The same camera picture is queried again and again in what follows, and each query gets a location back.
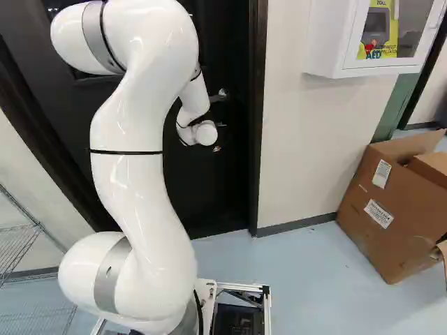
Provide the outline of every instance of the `black door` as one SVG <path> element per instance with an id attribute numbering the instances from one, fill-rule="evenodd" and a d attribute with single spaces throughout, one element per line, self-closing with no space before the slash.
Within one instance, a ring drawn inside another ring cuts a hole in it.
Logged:
<path id="1" fill-rule="evenodd" d="M 91 192 L 89 125 L 121 76 L 95 76 L 65 64 L 50 42 L 50 22 L 76 0 L 2 0 L 0 34 L 32 94 L 78 165 Z M 225 102 L 212 104 L 219 125 L 210 148 L 184 147 L 175 130 L 177 101 L 165 123 L 164 172 L 171 202 L 191 237 L 248 225 L 249 2 L 183 0 L 200 40 L 200 62 L 210 95 L 224 88 Z M 112 223 L 98 223 L 109 230 Z"/>

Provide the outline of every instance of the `robotic arm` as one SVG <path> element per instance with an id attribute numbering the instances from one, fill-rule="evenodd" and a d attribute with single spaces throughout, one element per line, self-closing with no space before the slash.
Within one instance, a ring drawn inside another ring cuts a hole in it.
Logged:
<path id="1" fill-rule="evenodd" d="M 61 289 L 81 308 L 144 334 L 175 332 L 194 312 L 197 280 L 163 180 L 163 123 L 178 96 L 183 143 L 217 139 L 211 121 L 189 125 L 210 107 L 193 22 L 175 0 L 90 1 L 62 10 L 51 39 L 74 68 L 125 73 L 90 130 L 96 190 L 124 234 L 76 243 L 59 267 Z"/>

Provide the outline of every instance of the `beige wall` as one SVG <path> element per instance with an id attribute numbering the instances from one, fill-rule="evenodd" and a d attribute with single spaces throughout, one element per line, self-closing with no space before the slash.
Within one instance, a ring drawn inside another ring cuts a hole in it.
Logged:
<path id="1" fill-rule="evenodd" d="M 397 79 L 301 73 L 310 2 L 269 1 L 259 227 L 337 210 Z"/>
<path id="2" fill-rule="evenodd" d="M 0 182 L 65 246 L 93 233 L 0 110 Z M 0 198 L 0 227 L 26 223 Z M 57 266 L 62 253 L 41 235 L 17 270 Z"/>
<path id="3" fill-rule="evenodd" d="M 409 124 L 421 124 L 434 121 L 443 98 L 447 95 L 447 43 L 444 43 L 441 53 L 434 65 L 432 74 L 419 98 Z"/>

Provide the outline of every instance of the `door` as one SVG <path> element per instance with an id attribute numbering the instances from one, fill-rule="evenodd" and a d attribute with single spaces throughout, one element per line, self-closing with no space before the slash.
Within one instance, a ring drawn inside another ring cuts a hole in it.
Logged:
<path id="1" fill-rule="evenodd" d="M 50 22 L 79 0 L 3 0 L 0 34 L 33 95 L 93 189 L 89 125 L 121 76 L 95 76 L 65 64 L 51 45 Z M 175 211 L 192 237 L 247 227 L 249 2 L 183 0 L 198 28 L 208 93 L 219 125 L 215 147 L 184 147 L 175 130 L 176 103 L 163 134 L 163 169 Z"/>
<path id="2" fill-rule="evenodd" d="M 344 68 L 421 66 L 445 6 L 446 0 L 359 1 Z"/>

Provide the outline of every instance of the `cardboard box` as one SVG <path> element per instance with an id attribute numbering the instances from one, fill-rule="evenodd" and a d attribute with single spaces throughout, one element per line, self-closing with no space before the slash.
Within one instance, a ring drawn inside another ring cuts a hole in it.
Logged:
<path id="1" fill-rule="evenodd" d="M 447 179 L 438 175 L 445 172 L 436 168 L 439 157 L 414 156 L 432 153 L 444 134 L 369 145 L 337 212 L 340 227 L 389 284 L 437 263 L 433 250 L 447 233 Z"/>

